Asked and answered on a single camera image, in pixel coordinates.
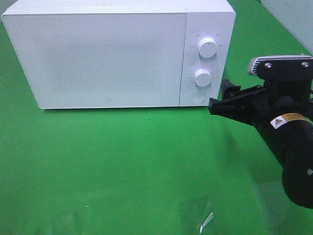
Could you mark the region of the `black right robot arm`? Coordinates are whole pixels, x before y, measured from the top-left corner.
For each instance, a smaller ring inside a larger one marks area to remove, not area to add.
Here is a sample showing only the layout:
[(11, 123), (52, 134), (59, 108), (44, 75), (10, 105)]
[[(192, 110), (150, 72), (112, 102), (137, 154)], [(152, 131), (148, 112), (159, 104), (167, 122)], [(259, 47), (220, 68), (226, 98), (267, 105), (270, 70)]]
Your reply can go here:
[(282, 184), (295, 204), (313, 207), (313, 103), (309, 81), (266, 81), (248, 89), (222, 83), (211, 113), (255, 127), (279, 164)]

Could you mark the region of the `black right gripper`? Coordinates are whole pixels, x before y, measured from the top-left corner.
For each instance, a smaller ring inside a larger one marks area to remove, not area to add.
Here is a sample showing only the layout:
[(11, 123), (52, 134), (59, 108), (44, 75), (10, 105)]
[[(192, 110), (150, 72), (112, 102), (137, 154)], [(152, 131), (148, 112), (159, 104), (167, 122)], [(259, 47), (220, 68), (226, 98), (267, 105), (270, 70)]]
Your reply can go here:
[(210, 98), (211, 115), (256, 128), (262, 137), (307, 136), (313, 133), (312, 81), (270, 81), (242, 89), (225, 79), (222, 100)]

